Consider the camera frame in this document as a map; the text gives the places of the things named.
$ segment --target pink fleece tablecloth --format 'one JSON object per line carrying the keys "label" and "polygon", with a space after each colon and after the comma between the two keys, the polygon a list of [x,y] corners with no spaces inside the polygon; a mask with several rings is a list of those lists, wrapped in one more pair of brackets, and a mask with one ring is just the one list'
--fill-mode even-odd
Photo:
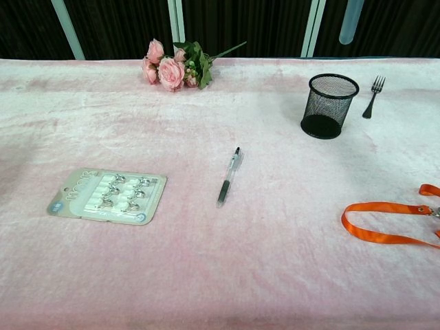
{"label": "pink fleece tablecloth", "polygon": [[[440,251],[340,222],[359,201],[440,205],[417,194],[440,186],[440,60],[221,59],[211,86],[177,93],[140,64],[0,60],[0,329],[440,327]],[[334,140],[299,125],[325,72],[361,88]],[[79,167],[167,175],[152,222],[46,215]],[[438,243],[434,217],[351,219]]]}

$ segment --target pink rose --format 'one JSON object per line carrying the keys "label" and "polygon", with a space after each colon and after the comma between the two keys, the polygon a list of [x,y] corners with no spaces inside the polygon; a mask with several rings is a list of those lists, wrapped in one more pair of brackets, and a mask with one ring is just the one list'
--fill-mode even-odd
{"label": "pink rose", "polygon": [[164,46],[162,46],[160,41],[157,41],[156,39],[150,41],[146,57],[148,57],[152,64],[158,64],[160,62],[160,59],[164,57]]}
{"label": "pink rose", "polygon": [[152,85],[157,83],[157,69],[147,57],[144,57],[142,61],[142,71],[144,72],[145,80],[149,81]]}
{"label": "pink rose", "polygon": [[185,62],[185,51],[182,48],[178,48],[174,54],[174,61]]}
{"label": "pink rose", "polygon": [[186,79],[186,84],[188,85],[188,87],[197,87],[197,85],[199,84],[197,82],[197,79],[194,76],[188,76]]}
{"label": "pink rose", "polygon": [[174,58],[163,58],[159,64],[159,79],[167,91],[177,91],[184,85],[185,65]]}

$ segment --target pen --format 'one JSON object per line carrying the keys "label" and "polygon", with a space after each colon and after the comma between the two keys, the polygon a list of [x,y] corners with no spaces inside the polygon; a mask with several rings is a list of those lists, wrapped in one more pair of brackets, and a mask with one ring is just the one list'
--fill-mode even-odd
{"label": "pen", "polygon": [[231,184],[232,174],[236,171],[240,160],[240,147],[236,149],[234,155],[232,156],[231,162],[229,163],[228,172],[226,174],[225,181],[220,190],[220,195],[217,200],[217,205],[222,206],[225,203],[225,198]]}

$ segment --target orange ribbon strap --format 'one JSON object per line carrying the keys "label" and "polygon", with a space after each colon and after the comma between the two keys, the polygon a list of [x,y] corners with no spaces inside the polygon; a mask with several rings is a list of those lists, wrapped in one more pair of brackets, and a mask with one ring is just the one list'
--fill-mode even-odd
{"label": "orange ribbon strap", "polygon": [[[431,186],[430,184],[422,184],[419,190],[419,194],[427,196],[439,196],[440,188]],[[431,208],[420,205],[420,206],[410,206],[397,203],[387,203],[384,201],[373,201],[369,203],[357,203],[347,206],[344,213],[342,214],[342,225],[345,229],[349,231],[350,234],[356,236],[359,239],[374,243],[383,244],[425,244],[432,246],[434,248],[440,249],[440,245],[431,244],[428,242],[420,241],[418,239],[412,239],[406,236],[384,234],[381,232],[374,232],[372,230],[359,228],[347,219],[346,213],[349,211],[356,212],[387,212],[387,213],[401,213],[405,215],[437,215]],[[440,238],[440,230],[436,231],[435,234]]]}

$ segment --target black mesh pen holder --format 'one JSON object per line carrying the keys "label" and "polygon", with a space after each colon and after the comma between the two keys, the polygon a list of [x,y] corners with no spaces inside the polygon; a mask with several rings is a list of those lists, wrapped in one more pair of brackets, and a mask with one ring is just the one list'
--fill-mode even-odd
{"label": "black mesh pen holder", "polygon": [[339,74],[318,74],[309,81],[310,93],[301,121],[303,131],[315,138],[334,139],[349,111],[359,86]]}

